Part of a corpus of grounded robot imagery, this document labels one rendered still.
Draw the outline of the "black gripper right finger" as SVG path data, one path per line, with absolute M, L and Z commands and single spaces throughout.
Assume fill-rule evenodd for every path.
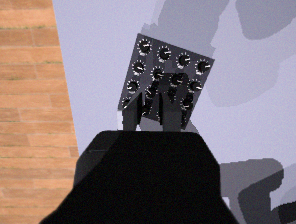
M 159 119 L 163 131 L 181 132 L 182 112 L 173 109 L 167 93 L 159 93 Z

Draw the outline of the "grey knob box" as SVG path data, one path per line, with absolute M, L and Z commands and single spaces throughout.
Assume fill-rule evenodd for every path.
M 142 92 L 142 117 L 160 122 L 159 93 L 167 93 L 185 130 L 214 61 L 138 33 L 117 109 Z

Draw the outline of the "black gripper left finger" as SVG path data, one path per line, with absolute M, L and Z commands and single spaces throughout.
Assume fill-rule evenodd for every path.
M 117 131 L 136 131 L 142 116 L 142 93 L 135 92 L 126 108 L 116 111 Z

